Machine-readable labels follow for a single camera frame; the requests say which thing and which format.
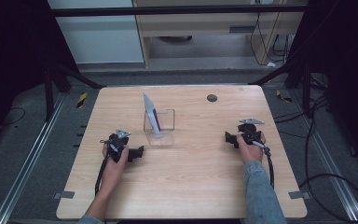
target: denim sleeve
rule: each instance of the denim sleeve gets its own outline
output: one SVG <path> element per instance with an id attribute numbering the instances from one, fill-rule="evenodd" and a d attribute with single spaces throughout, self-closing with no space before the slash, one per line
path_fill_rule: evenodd
<path id="1" fill-rule="evenodd" d="M 100 219 L 90 215 L 84 215 L 77 224 L 103 224 Z"/>
<path id="2" fill-rule="evenodd" d="M 248 161 L 243 167 L 246 223 L 287 223 L 269 176 L 260 161 Z"/>

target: white wall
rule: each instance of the white wall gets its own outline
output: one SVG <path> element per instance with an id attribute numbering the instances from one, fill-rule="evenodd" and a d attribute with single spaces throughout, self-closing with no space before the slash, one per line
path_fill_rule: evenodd
<path id="1" fill-rule="evenodd" d="M 48 0 L 51 8 L 132 7 L 131 0 Z M 134 16 L 57 18 L 76 63 L 142 63 Z"/>

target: black horizontal bar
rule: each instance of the black horizontal bar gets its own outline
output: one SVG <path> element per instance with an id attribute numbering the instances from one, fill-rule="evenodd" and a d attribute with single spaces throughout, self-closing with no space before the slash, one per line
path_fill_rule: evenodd
<path id="1" fill-rule="evenodd" d="M 300 12 L 308 5 L 237 5 L 237 6 L 184 6 L 184 7 L 105 7 L 34 10 L 29 13 L 53 17 L 92 17 L 167 14 L 209 14 L 209 13 L 256 13 L 256 12 Z"/>

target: transparent acrylic holder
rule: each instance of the transparent acrylic holder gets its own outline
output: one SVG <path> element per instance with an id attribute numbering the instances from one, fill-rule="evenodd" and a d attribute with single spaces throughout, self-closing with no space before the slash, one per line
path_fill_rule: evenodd
<path id="1" fill-rule="evenodd" d="M 150 120 L 145 113 L 144 131 L 149 145 L 152 147 L 172 146 L 173 130 L 175 129 L 175 110 L 174 109 L 157 109 L 157 118 L 160 133 L 153 133 Z"/>

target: beige desk panel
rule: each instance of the beige desk panel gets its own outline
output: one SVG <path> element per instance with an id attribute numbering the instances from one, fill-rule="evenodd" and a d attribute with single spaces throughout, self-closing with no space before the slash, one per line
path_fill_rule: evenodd
<path id="1" fill-rule="evenodd" d="M 156 108 L 175 109 L 174 146 L 150 147 L 143 131 L 147 92 Z M 217 102 L 206 97 L 215 94 Z M 275 190 L 286 217 L 304 217 L 302 199 L 288 192 L 297 183 L 262 89 L 258 86 L 166 86 L 102 89 L 89 119 L 65 190 L 59 218 L 80 218 L 94 198 L 103 160 L 100 140 L 115 129 L 131 132 L 129 146 L 145 146 L 144 156 L 127 163 L 108 209 L 108 218 L 246 217 L 240 154 L 225 142 L 239 119 L 255 118 L 271 148 Z M 267 160 L 264 166 L 268 169 Z"/>

